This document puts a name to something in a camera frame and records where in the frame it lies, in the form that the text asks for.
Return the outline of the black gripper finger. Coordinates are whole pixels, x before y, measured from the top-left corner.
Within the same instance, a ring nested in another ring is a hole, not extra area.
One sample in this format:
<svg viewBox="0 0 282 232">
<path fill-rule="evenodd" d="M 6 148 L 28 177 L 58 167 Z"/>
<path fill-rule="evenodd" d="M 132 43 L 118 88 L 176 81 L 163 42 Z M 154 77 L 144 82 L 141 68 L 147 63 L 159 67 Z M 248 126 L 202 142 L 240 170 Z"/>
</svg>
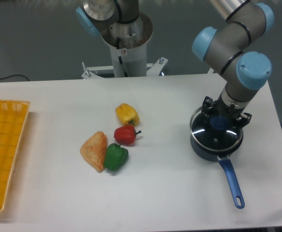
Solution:
<svg viewBox="0 0 282 232">
<path fill-rule="evenodd" d="M 250 123 L 252 115 L 249 113 L 241 112 L 234 117 L 234 126 L 237 128 L 243 128 Z"/>
<path fill-rule="evenodd" d="M 206 96 L 201 106 L 202 121 L 209 123 L 210 118 L 215 115 L 215 101 Z"/>
</svg>

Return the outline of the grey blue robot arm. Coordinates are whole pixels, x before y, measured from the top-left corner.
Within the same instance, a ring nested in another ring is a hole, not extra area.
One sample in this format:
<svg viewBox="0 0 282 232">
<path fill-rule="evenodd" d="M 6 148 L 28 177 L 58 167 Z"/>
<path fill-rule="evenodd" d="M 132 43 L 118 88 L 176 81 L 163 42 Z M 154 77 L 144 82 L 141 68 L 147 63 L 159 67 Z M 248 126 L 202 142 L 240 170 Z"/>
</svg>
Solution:
<svg viewBox="0 0 282 232">
<path fill-rule="evenodd" d="M 193 53 L 225 81 L 216 101 L 206 99 L 202 115 L 212 127 L 242 128 L 251 116 L 243 113 L 272 72 L 270 60 L 244 49 L 274 23 L 271 8 L 248 0 L 214 0 L 212 5 L 226 21 L 222 30 L 203 29 L 192 44 Z M 151 20 L 139 11 L 136 0 L 87 0 L 76 16 L 91 35 L 101 35 L 109 46 L 115 77 L 147 74 L 147 43 L 153 34 Z"/>
</svg>

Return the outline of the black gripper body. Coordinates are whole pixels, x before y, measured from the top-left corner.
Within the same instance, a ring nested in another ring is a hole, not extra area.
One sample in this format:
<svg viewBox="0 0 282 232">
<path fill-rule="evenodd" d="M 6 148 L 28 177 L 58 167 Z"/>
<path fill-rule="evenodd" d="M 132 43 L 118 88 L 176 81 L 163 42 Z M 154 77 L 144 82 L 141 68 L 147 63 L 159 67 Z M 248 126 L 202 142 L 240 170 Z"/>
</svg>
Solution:
<svg viewBox="0 0 282 232">
<path fill-rule="evenodd" d="M 212 123 L 241 123 L 243 110 L 235 102 L 227 105 L 217 99 L 213 104 Z"/>
</svg>

